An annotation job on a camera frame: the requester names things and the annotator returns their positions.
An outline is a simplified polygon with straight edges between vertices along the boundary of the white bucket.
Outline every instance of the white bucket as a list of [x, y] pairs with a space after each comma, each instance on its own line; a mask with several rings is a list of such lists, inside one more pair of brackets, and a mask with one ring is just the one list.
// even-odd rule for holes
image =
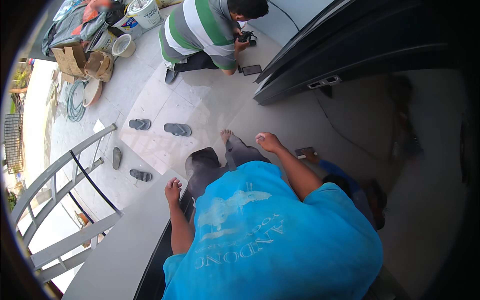
[[142, 28], [138, 22], [130, 16], [124, 16], [118, 22], [113, 24], [112, 27], [118, 28], [121, 31], [128, 33], [132, 36], [132, 39], [136, 39], [142, 35]]
[[134, 0], [128, 5], [126, 15], [134, 17], [145, 29], [152, 28], [162, 21], [155, 0]]
[[121, 35], [115, 43], [113, 43], [112, 54], [115, 56], [129, 57], [134, 52], [137, 46], [132, 41], [132, 36], [129, 34]]
[[112, 53], [112, 46], [116, 39], [117, 37], [113, 33], [105, 30], [98, 42], [95, 43], [95, 46], [93, 46], [90, 51], [99, 50], [106, 53]]

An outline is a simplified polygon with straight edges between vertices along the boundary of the metal grate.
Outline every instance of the metal grate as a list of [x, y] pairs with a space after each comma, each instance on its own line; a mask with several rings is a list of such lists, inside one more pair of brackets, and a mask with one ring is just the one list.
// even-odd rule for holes
[[5, 115], [5, 156], [7, 157], [9, 174], [15, 174], [24, 171], [24, 160], [22, 154], [23, 118], [23, 114]]

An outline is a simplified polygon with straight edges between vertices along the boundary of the striped polo shirt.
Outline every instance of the striped polo shirt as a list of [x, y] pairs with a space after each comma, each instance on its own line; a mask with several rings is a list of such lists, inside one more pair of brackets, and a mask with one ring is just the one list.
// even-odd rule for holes
[[203, 50], [217, 67], [233, 69], [232, 24], [227, 0], [184, 0], [160, 27], [163, 61], [173, 68]]

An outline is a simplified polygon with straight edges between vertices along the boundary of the cement bag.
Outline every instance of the cement bag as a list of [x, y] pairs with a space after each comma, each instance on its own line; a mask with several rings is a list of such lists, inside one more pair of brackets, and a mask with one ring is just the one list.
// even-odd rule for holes
[[85, 73], [103, 82], [109, 82], [113, 72], [113, 55], [102, 51], [90, 53]]

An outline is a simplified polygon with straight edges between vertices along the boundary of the hand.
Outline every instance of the hand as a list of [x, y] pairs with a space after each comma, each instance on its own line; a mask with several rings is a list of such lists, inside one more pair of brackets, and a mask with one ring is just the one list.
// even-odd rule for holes
[[255, 136], [255, 141], [257, 144], [262, 146], [265, 151], [268, 152], [276, 154], [279, 151], [286, 150], [286, 148], [273, 133], [261, 132]]
[[181, 186], [182, 184], [177, 177], [174, 177], [167, 182], [167, 186], [165, 187], [165, 196], [167, 197], [167, 201], [170, 206], [180, 204]]
[[250, 41], [246, 41], [245, 43], [239, 42], [238, 39], [235, 39], [235, 50], [238, 52], [244, 51], [248, 46], [250, 46]]
[[307, 149], [302, 151], [303, 155], [306, 156], [307, 160], [312, 164], [318, 164], [320, 162], [320, 158], [313, 153], [312, 149]]
[[243, 35], [243, 33], [241, 32], [241, 29], [238, 28], [238, 27], [234, 27], [234, 28], [233, 28], [233, 34], [237, 34], [237, 35], [239, 35], [239, 36], [242, 36], [242, 35]]

